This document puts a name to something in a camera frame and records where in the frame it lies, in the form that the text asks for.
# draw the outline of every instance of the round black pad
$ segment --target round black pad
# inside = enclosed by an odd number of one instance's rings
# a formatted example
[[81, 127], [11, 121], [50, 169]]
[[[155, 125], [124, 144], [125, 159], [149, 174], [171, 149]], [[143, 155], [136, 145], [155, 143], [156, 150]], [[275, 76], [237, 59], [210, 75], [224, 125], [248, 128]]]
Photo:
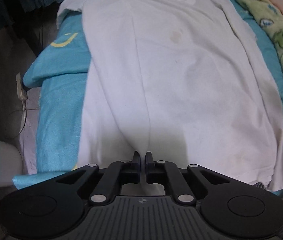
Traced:
[[228, 201], [228, 208], [241, 217], [256, 217], [265, 210], [265, 204], [252, 196], [238, 196]]
[[21, 212], [30, 217], [41, 217], [53, 212], [57, 202], [48, 196], [31, 196], [21, 204]]
[[211, 187], [200, 212], [212, 227], [245, 239], [273, 236], [283, 225], [283, 201], [241, 182]]
[[70, 230], [83, 212], [83, 201], [72, 185], [38, 184], [1, 200], [0, 223], [19, 239], [49, 238]]

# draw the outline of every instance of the white sheet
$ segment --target white sheet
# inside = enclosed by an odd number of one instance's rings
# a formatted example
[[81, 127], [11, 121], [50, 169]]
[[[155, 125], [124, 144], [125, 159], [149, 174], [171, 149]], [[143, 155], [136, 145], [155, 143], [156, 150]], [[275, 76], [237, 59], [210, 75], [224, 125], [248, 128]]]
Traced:
[[228, 0], [65, 0], [92, 62], [78, 166], [142, 157], [283, 188], [283, 112]]

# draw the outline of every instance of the white cable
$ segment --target white cable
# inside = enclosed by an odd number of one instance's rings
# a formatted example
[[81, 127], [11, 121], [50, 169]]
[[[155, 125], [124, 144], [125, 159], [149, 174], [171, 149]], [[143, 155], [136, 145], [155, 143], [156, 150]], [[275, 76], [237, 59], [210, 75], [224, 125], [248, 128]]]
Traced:
[[[14, 111], [12, 111], [12, 112], [10, 112], [10, 113], [8, 114], [8, 116], [6, 117], [6, 120], [5, 120], [5, 137], [6, 137], [7, 139], [14, 139], [14, 138], [16, 138], [18, 135], [21, 134], [21, 132], [22, 132], [23, 129], [25, 128], [26, 120], [27, 120], [27, 111], [29, 111], [29, 110], [39, 110], [39, 108], [38, 108], [38, 107], [35, 107], [35, 108], [26, 108], [26, 101], [22, 101], [22, 109], [16, 109], [16, 110], [14, 110]], [[20, 131], [19, 131], [19, 133], [18, 133], [17, 135], [15, 135], [15, 136], [13, 136], [13, 137], [8, 137], [8, 136], [7, 136], [7, 120], [8, 120], [8, 118], [9, 118], [9, 116], [10, 116], [11, 114], [13, 114], [14, 112], [17, 112], [17, 111], [23, 111], [23, 117], [24, 117], [23, 125], [22, 125], [22, 127], [21, 127], [21, 129], [20, 129]]]

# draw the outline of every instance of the blue bedsheet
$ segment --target blue bedsheet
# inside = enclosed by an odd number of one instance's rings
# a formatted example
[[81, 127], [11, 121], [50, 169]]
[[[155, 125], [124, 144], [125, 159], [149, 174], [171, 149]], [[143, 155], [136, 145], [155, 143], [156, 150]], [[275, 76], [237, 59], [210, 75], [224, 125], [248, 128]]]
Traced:
[[[272, 73], [283, 102], [283, 72], [276, 50], [266, 33], [248, 11], [230, 0], [237, 12], [252, 28], [264, 60]], [[70, 171], [77, 161], [81, 111], [91, 54], [81, 24], [81, 14], [70, 13], [61, 25], [57, 44], [47, 47], [24, 76], [27, 87], [42, 87], [37, 130], [37, 172], [14, 178], [17, 188], [23, 188]]]

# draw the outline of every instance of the ribbed grip surface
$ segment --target ribbed grip surface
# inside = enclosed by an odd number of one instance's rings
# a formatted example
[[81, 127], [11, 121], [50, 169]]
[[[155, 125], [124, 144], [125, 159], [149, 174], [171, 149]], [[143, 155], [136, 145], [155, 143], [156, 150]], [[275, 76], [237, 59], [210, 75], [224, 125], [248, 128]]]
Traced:
[[179, 206], [169, 196], [117, 196], [109, 205], [91, 208], [77, 228], [54, 239], [230, 240], [209, 227], [194, 207]]

